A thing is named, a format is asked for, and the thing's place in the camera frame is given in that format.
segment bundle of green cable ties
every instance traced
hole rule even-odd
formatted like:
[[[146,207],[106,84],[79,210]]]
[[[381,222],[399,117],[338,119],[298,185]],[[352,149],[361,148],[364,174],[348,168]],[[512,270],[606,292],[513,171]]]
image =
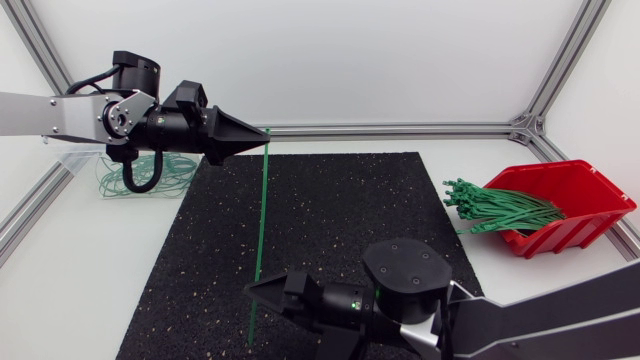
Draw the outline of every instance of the bundle of green cable ties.
[[[457,206],[461,219],[485,221],[458,234],[472,234],[501,230],[539,230],[545,225],[565,218],[562,210],[551,202],[520,191],[481,188],[462,179],[445,181],[453,187],[446,191],[447,206]]]

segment white table surface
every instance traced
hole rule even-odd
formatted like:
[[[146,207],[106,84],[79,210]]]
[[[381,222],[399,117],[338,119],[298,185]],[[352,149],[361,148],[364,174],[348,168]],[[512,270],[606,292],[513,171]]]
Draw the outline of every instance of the white table surface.
[[[272,154],[404,151],[420,152],[442,198],[443,180],[463,177],[482,185],[508,166],[538,162],[506,140],[270,145]],[[113,359],[119,350],[181,200],[102,200],[92,164],[0,268],[0,359]],[[447,212],[461,227],[455,210]],[[530,260],[514,256],[496,234],[463,235],[461,241],[486,296],[502,304],[625,264],[607,239]]]

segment green cable tie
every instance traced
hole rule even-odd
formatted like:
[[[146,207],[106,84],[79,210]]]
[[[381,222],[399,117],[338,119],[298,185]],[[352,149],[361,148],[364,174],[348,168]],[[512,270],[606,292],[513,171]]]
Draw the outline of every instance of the green cable tie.
[[[270,134],[271,129],[266,129],[266,133]],[[267,180],[269,170],[269,143],[264,146],[264,163],[262,165],[262,204],[260,208],[260,235],[258,236],[258,254],[256,258],[256,275],[254,281],[260,280],[260,268],[262,267],[262,245],[264,243],[264,222],[267,212]],[[256,323],[256,310],[258,303],[255,300],[251,303],[251,317],[249,320],[249,346],[253,346],[253,334]]]

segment silver metal frame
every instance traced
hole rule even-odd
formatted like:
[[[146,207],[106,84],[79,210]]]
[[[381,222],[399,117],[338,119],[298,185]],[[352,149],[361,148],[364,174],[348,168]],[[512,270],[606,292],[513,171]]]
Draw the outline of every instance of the silver metal frame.
[[[7,15],[56,94],[71,83],[66,68],[46,35],[29,0],[0,0]],[[546,136],[546,115],[578,62],[611,0],[584,0],[547,74],[529,106],[504,123],[427,123],[379,125],[269,126],[273,141],[510,139],[527,146],[543,162],[568,159]],[[65,180],[60,181],[64,187]],[[28,218],[18,218],[27,223]],[[640,257],[640,232],[626,219],[607,236],[627,259]],[[0,245],[5,241],[0,232]]]
[[[69,72],[55,51],[29,0],[0,0],[7,16],[47,79],[55,95],[64,94],[71,85]],[[0,267],[13,250],[71,181],[73,175],[56,163],[16,205],[0,224]]]

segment black cylindrical motor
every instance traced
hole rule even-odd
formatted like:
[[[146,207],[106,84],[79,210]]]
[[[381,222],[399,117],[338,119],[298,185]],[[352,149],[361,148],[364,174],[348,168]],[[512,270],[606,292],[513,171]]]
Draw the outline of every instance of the black cylindrical motor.
[[[114,51],[113,65],[120,69],[113,76],[114,90],[140,90],[158,100],[160,65],[128,51]]]

